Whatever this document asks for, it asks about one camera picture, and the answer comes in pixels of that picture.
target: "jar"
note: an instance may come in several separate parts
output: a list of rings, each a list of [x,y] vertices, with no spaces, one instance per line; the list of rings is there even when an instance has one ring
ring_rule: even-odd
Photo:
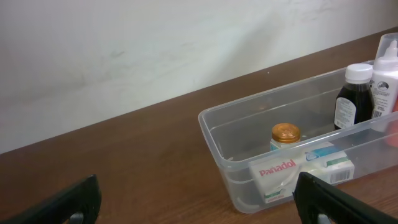
[[[294,124],[280,123],[272,128],[271,150],[282,149],[300,141],[300,130]]]

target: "brown table surface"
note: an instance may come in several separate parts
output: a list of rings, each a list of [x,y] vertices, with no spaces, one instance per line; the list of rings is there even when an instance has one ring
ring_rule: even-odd
[[[295,204],[247,215],[231,203],[198,114],[244,96],[374,59],[382,34],[354,40],[0,155],[0,220],[90,175],[97,223],[300,223]],[[338,187],[398,217],[398,167]]]

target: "white wall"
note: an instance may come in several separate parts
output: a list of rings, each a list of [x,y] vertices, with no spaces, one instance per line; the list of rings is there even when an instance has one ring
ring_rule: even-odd
[[[0,153],[398,25],[396,0],[2,0]]]

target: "clear plastic bin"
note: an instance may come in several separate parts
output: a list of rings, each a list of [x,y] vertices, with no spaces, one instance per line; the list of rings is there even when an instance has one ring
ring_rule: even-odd
[[[333,143],[345,151],[355,165],[354,179],[398,164],[398,149],[386,143],[388,138],[398,141],[398,128],[384,132],[372,129],[374,125],[398,127],[397,112],[334,130],[335,100],[344,83],[345,68],[342,68],[199,114],[203,135],[236,209],[254,213],[292,200],[289,197],[265,203],[249,166],[256,161],[289,157],[323,142]],[[279,123],[298,126],[301,142],[288,149],[270,151],[271,129]]]

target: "orange jar lid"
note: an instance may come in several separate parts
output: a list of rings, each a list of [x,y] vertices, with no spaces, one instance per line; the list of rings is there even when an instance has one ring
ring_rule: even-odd
[[[280,143],[295,143],[300,140],[300,130],[294,124],[280,123],[272,128],[272,138]]]

